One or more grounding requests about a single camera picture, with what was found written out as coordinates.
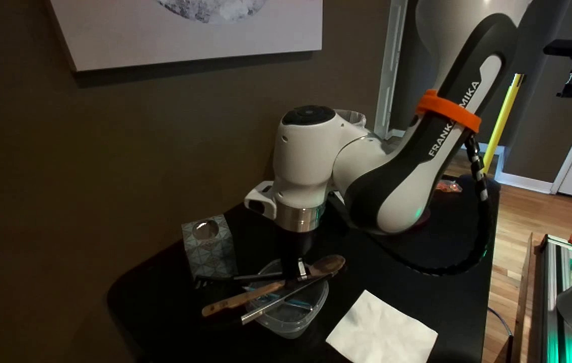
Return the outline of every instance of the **framed picture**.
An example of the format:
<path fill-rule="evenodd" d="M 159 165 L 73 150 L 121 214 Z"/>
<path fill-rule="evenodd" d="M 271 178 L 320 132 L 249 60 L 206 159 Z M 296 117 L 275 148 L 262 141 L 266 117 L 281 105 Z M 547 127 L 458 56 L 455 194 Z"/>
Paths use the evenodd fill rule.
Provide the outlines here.
<path fill-rule="evenodd" d="M 76 73 L 323 48 L 323 0 L 50 0 Z"/>

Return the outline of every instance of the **orange band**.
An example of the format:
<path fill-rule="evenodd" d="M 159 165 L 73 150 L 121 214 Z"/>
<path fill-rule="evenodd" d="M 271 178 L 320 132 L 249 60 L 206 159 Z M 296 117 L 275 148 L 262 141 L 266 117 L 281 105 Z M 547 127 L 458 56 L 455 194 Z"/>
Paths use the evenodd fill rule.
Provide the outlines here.
<path fill-rule="evenodd" d="M 481 117 L 469 112 L 467 109 L 463 109 L 458 102 L 452 102 L 450 98 L 443 98 L 437 95 L 437 90 L 429 89 L 419 105 L 417 105 L 417 112 L 425 114 L 425 112 L 437 112 L 440 117 L 452 119 L 453 123 L 463 125 L 466 129 L 480 132 L 481 129 Z"/>

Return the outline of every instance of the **wooden floor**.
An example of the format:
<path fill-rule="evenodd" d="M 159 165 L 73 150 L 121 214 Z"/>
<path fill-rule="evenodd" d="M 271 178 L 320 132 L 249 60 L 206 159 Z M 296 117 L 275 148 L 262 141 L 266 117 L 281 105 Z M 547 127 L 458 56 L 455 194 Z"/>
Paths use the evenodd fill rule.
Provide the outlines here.
<path fill-rule="evenodd" d="M 533 194 L 505 185 L 502 187 L 489 309 L 504 316 L 504 320 L 510 324 L 510 330 L 514 330 L 516 324 L 522 269 L 527 256 L 529 233 L 568 237 L 572 233 L 572 197 Z M 508 329 L 489 313 L 484 360 L 500 360 L 505 340 Z M 526 345 L 522 349 L 522 360 L 527 360 Z"/>

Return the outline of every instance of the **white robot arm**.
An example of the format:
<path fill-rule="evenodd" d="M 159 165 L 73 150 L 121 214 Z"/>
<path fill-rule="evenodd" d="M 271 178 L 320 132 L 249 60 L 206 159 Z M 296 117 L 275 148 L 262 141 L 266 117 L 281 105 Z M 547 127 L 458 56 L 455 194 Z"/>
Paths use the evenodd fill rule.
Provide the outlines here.
<path fill-rule="evenodd" d="M 399 144 L 374 136 L 361 112 L 292 109 L 275 132 L 273 182 L 252 189 L 246 205 L 259 205 L 290 233 L 309 233 L 326 195 L 336 191 L 356 225 L 376 233 L 408 229 L 453 150 L 477 132 L 473 112 L 511 77 L 527 6 L 529 0 L 419 0 L 417 30 L 439 68 L 435 92 L 419 102 L 420 112 Z"/>

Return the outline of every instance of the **white napkin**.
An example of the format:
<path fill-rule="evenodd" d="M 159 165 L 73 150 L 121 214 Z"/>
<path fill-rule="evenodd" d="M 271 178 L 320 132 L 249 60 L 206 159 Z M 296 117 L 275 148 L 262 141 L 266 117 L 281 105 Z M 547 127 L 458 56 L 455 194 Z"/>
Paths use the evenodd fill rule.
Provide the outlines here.
<path fill-rule="evenodd" d="M 326 343 L 355 363 L 422 363 L 435 338 L 433 329 L 365 289 Z"/>

